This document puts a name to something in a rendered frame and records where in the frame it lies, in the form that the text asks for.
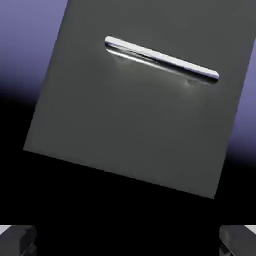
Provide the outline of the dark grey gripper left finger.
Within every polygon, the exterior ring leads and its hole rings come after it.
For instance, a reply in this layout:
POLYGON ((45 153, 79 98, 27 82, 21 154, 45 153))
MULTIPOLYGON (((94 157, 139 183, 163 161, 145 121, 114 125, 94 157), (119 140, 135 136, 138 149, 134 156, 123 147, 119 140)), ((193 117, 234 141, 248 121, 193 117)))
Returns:
POLYGON ((37 256, 34 225, 11 225, 0 234, 0 256, 37 256))

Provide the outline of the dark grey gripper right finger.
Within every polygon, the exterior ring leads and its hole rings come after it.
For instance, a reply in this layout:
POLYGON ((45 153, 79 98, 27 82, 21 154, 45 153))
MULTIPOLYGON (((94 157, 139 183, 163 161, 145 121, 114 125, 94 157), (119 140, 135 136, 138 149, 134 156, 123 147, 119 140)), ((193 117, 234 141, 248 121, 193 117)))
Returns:
POLYGON ((222 225, 219 256, 256 256, 256 225, 222 225))

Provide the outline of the dark grey drawer front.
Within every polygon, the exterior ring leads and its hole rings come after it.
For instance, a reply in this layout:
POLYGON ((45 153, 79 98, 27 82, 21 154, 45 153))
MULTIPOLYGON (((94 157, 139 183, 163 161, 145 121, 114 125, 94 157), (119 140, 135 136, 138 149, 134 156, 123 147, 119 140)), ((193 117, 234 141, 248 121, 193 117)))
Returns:
POLYGON ((256 0, 68 0, 29 152, 214 198, 256 38, 256 0), (112 36, 214 71, 109 53, 112 36))

